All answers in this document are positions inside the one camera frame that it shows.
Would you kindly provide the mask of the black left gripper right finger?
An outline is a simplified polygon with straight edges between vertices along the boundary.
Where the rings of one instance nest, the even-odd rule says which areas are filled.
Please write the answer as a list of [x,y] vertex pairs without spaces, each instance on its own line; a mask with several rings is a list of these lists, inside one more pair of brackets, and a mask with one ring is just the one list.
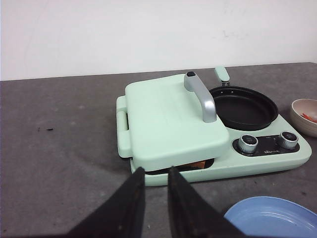
[[244,238],[212,208],[177,168],[168,172],[168,214],[173,238]]

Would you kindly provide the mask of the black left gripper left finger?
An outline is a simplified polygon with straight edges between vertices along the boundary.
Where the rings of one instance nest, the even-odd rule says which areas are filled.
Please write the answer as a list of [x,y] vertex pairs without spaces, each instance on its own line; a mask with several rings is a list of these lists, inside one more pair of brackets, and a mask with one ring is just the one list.
[[145,171],[139,167],[69,238],[140,238],[145,213]]

